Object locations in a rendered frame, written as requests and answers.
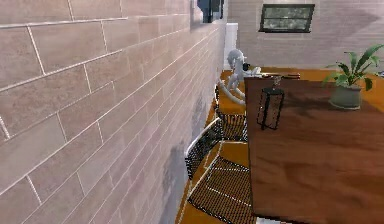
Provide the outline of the white room door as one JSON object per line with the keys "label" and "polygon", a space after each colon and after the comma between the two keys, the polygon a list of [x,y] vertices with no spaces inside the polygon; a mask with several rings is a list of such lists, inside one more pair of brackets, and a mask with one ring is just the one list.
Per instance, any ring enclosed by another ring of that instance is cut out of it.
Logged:
{"label": "white room door", "polygon": [[236,46],[237,33],[238,33],[237,23],[226,24],[226,33],[225,33],[225,42],[224,42],[224,69],[225,70],[230,69],[230,65],[227,60],[229,52],[237,48]]}

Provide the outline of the brown wooden table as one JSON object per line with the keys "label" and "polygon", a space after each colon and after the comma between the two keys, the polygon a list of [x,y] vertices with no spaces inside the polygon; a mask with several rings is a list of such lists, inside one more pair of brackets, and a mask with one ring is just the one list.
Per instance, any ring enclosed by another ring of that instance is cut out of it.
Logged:
{"label": "brown wooden table", "polygon": [[277,129],[257,122],[261,91],[245,81],[252,207],[293,224],[384,224],[384,112],[333,107],[331,87],[284,80]]}

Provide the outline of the dark framed window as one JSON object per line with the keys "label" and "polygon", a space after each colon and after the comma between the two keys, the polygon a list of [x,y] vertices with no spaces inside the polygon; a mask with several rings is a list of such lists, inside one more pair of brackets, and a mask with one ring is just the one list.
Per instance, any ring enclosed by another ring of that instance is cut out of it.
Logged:
{"label": "dark framed window", "polygon": [[260,32],[309,33],[314,4],[264,4]]}

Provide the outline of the green plant in grey pot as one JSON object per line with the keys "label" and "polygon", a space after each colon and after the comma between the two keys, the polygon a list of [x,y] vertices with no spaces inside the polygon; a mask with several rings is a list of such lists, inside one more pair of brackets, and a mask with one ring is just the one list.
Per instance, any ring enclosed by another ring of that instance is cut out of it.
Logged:
{"label": "green plant in grey pot", "polygon": [[329,103],[340,109],[359,110],[361,108],[361,91],[370,91],[373,88],[373,79],[368,76],[367,69],[380,64],[380,57],[376,52],[384,48],[384,44],[375,44],[366,49],[361,55],[354,51],[345,51],[349,56],[349,63],[336,61],[327,65],[327,68],[336,67],[322,80],[325,85],[334,81],[335,90],[332,92]]}

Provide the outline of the dark framed wall picture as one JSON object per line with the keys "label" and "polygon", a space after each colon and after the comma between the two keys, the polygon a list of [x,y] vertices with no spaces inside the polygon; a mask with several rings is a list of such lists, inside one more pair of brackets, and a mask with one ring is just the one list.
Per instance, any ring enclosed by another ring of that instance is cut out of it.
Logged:
{"label": "dark framed wall picture", "polygon": [[212,23],[223,18],[224,0],[197,0],[197,6],[203,13],[204,23]]}

